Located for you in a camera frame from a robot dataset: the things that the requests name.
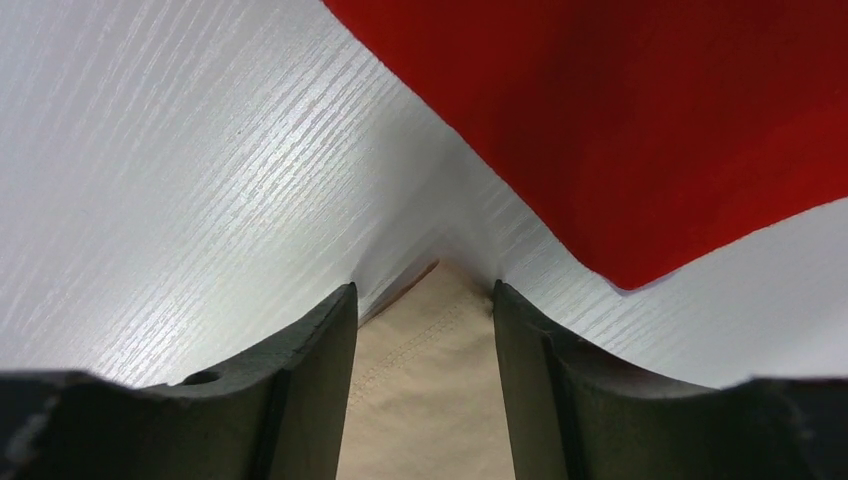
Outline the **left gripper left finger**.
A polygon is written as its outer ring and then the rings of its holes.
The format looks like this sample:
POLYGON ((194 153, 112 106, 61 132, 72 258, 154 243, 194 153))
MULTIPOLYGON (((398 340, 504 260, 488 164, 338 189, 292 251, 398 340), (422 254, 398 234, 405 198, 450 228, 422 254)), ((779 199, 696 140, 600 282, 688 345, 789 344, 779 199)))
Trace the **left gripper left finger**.
POLYGON ((1 375, 5 479, 332 479, 358 326, 340 286, 301 319, 175 385, 1 375))

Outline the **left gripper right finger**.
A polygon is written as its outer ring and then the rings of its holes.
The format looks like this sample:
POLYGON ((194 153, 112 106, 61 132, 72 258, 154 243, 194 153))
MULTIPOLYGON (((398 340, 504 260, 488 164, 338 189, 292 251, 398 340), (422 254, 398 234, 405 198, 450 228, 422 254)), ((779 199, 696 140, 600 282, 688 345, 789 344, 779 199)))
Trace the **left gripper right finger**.
POLYGON ((847 382, 757 378, 723 389, 625 361, 493 290, 519 479, 843 479, 847 382))

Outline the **beige t-shirt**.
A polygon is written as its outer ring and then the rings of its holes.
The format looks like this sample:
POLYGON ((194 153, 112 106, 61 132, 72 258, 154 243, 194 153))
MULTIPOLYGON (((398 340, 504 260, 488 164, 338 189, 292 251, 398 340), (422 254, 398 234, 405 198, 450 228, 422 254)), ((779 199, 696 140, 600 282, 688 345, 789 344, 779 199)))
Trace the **beige t-shirt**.
POLYGON ((358 330, 340 479, 512 479, 492 302, 445 262, 358 330))

